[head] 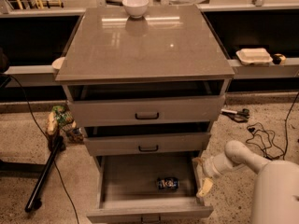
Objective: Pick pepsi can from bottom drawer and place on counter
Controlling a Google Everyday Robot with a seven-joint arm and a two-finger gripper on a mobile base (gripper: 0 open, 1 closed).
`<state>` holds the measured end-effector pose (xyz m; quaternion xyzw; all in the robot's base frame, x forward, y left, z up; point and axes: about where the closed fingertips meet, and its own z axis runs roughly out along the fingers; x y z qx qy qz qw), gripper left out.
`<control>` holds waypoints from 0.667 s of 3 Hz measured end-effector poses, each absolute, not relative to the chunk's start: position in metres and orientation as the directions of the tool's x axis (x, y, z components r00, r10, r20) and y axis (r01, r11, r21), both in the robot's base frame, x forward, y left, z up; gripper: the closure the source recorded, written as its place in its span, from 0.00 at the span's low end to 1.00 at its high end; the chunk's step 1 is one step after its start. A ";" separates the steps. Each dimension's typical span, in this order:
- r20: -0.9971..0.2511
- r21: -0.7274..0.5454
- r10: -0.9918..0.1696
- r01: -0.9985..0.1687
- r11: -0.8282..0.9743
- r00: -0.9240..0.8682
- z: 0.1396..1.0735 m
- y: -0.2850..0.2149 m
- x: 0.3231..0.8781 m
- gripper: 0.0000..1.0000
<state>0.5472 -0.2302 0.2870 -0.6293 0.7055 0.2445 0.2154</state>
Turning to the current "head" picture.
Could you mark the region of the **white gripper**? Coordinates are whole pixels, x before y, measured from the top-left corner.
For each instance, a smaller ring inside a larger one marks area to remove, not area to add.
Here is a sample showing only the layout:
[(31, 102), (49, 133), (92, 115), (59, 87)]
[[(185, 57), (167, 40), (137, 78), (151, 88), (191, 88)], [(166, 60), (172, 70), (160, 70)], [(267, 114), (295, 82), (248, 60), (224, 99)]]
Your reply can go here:
[(196, 167), (203, 168), (203, 173), (207, 176), (200, 179), (200, 188), (196, 193), (198, 198), (205, 197), (211, 191), (214, 184), (211, 178), (219, 178), (234, 168), (234, 163), (224, 153), (205, 160), (196, 157), (192, 159), (192, 162)]

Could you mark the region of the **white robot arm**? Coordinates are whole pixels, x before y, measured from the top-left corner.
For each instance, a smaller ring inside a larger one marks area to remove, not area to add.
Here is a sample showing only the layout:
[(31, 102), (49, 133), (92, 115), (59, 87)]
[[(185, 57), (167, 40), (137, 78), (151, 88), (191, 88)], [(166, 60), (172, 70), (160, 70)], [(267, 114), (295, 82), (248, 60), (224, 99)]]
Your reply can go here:
[(229, 141), (224, 151), (205, 160), (193, 158), (200, 177), (196, 196), (206, 196), (213, 180), (247, 166), (257, 176), (254, 182), (250, 224), (299, 224), (299, 165), (270, 161), (243, 143)]

